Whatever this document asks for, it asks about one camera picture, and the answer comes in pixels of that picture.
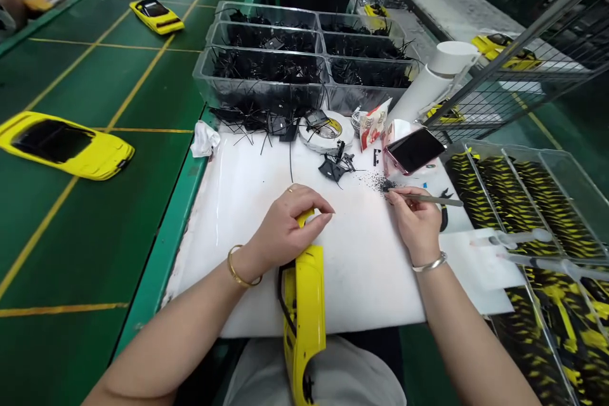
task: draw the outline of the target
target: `glue syringe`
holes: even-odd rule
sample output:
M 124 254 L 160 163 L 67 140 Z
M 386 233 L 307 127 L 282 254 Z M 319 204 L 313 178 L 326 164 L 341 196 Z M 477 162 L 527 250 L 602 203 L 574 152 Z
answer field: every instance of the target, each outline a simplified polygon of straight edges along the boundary
M 550 242 L 552 241 L 552 235 L 543 228 L 534 228 L 531 232 L 523 233 L 504 233 L 496 230 L 492 236 L 486 239 L 480 239 L 481 242 L 503 245 L 507 249 L 516 249 L 518 243 L 535 240 Z M 499 254 L 498 257 L 518 265 L 532 266 L 534 268 L 542 268 L 543 270 L 566 274 L 571 276 L 574 280 L 580 280 L 582 277 L 587 277 L 595 280 L 609 281 L 609 272 L 581 268 L 565 258 L 529 257 L 520 254 L 511 254 L 509 252 Z
M 500 255 L 500 257 L 510 260 L 510 262 L 517 263 L 518 265 L 532 266 L 534 268 L 566 274 L 571 276 L 574 280 L 580 280 L 582 277 L 587 277 L 590 279 L 609 281 L 609 272 L 581 268 L 569 259 L 527 257 L 520 254 L 503 254 Z

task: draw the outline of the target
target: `smartphone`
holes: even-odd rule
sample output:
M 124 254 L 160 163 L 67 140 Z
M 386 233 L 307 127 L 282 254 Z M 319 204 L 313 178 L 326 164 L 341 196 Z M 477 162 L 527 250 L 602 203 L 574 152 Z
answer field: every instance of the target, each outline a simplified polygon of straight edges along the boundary
M 385 148 L 402 174 L 412 174 L 444 152 L 444 146 L 426 128 L 400 138 Z

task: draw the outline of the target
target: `white tissue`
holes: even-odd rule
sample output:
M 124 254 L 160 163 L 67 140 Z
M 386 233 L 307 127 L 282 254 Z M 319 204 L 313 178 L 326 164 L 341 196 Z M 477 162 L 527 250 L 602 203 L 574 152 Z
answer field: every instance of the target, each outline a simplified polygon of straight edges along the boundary
M 203 121 L 195 125 L 195 141 L 190 145 L 193 157 L 209 157 L 220 144 L 220 135 Z

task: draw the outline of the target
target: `pliers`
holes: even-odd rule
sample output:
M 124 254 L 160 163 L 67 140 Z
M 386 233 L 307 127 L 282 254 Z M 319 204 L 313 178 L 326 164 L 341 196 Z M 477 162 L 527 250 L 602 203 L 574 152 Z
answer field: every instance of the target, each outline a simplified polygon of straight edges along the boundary
M 440 198 L 451 198 L 452 193 L 449 195 L 449 188 L 447 187 L 444 192 L 440 194 Z M 440 205 L 442 208 L 442 224 L 440 225 L 440 232 L 446 230 L 446 226 L 449 224 L 449 211 L 446 209 L 446 205 Z

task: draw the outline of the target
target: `white shirt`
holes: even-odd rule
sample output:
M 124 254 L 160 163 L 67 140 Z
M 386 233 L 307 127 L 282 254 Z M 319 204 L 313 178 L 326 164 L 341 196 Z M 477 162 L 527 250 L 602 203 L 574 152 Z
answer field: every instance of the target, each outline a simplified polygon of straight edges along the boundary
M 376 355 L 338 336 L 310 362 L 313 400 L 332 406 L 405 406 L 406 396 L 391 369 Z M 248 342 L 230 380 L 224 406 L 292 405 L 282 341 Z

